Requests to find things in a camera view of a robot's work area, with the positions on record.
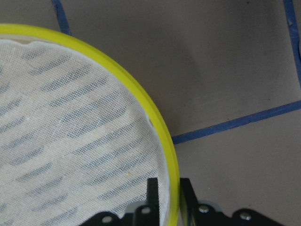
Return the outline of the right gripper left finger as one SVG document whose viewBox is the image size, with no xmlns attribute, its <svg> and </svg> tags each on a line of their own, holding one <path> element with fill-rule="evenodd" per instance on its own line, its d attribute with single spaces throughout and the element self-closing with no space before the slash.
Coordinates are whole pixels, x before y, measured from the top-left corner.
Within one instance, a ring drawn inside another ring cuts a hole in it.
<svg viewBox="0 0 301 226">
<path fill-rule="evenodd" d="M 134 226 L 159 226 L 158 179 L 147 180 L 146 201 L 134 211 Z"/>
</svg>

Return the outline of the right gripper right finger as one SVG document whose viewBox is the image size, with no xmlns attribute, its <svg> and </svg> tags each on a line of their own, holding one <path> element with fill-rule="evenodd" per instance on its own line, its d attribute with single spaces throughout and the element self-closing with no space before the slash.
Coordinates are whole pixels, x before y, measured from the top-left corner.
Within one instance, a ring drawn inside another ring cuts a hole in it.
<svg viewBox="0 0 301 226">
<path fill-rule="evenodd" d="M 198 225 L 198 200 L 188 178 L 180 178 L 180 213 L 184 226 Z"/>
</svg>

